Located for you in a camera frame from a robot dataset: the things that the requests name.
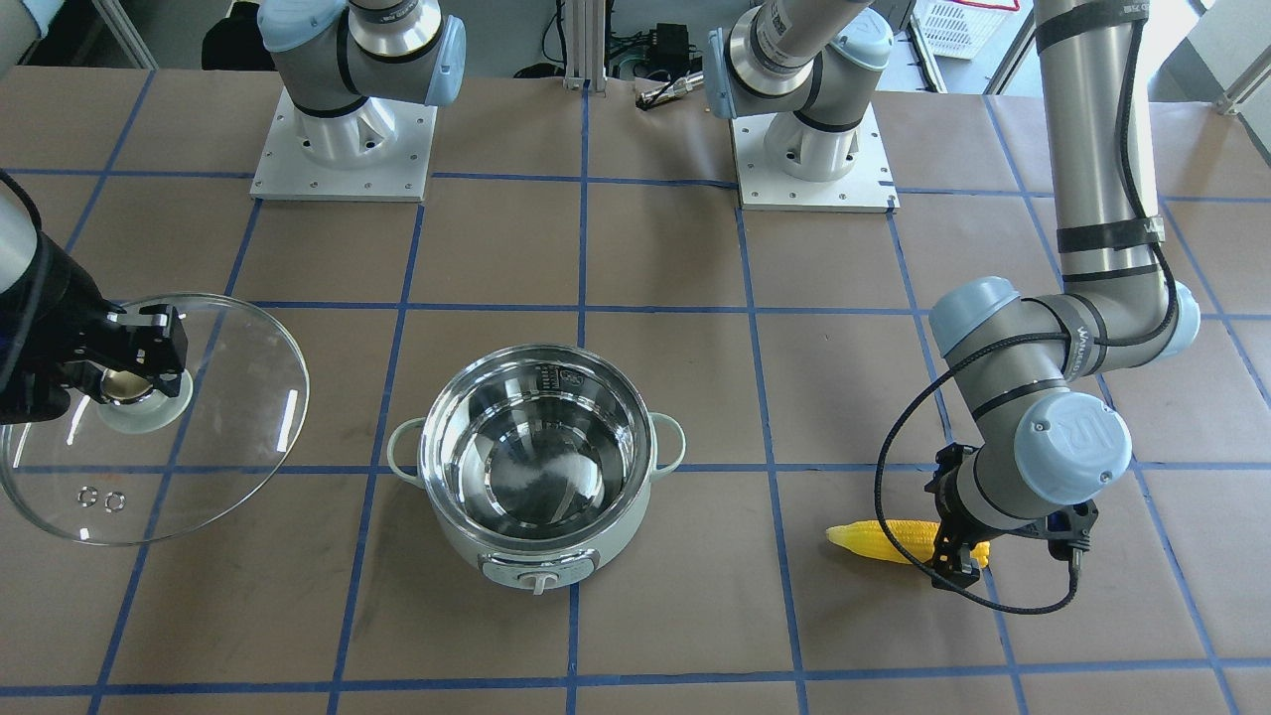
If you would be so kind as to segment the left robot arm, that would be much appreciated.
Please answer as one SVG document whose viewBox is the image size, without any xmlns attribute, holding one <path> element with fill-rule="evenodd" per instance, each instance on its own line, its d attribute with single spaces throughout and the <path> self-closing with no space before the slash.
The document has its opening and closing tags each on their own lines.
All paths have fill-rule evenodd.
<svg viewBox="0 0 1271 715">
<path fill-rule="evenodd" d="M 946 373 L 905 406 L 877 458 L 885 467 L 909 417 L 956 384 L 982 444 L 935 453 L 933 552 L 902 547 L 873 502 L 887 542 L 935 588 L 969 597 L 974 547 L 1013 533 L 1049 544 L 1077 591 L 1094 498 L 1126 472 L 1132 439 L 1112 406 L 1071 384 L 1169 358 L 1199 334 L 1199 304 L 1162 248 L 1138 77 L 1149 14 L 1146 1 L 1035 3 L 1063 290 L 1026 298 L 991 276 L 938 300 L 927 321 Z"/>
</svg>

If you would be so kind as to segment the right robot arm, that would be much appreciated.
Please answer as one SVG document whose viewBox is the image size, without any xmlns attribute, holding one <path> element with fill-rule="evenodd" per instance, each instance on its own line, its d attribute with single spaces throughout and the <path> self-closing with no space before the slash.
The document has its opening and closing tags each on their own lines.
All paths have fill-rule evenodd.
<svg viewBox="0 0 1271 715">
<path fill-rule="evenodd" d="M 436 1 L 266 1 L 263 47 L 283 81 L 250 194 L 421 201 L 436 110 L 458 99 L 465 27 Z M 3 422 L 90 401 L 182 411 L 192 398 L 183 298 L 109 302 L 3 177 Z"/>
</svg>

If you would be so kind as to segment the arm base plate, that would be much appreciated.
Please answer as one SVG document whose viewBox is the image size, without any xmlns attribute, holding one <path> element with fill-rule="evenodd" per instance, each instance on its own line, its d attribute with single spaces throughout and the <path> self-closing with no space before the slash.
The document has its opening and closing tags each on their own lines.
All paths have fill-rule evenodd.
<svg viewBox="0 0 1271 715">
<path fill-rule="evenodd" d="M 423 204 L 437 113 L 372 98 L 351 114 L 318 118 L 282 91 L 250 197 Z"/>
<path fill-rule="evenodd" d="M 883 215 L 900 207 L 873 107 L 841 135 L 791 112 L 731 119 L 730 128 L 744 210 Z"/>
</svg>

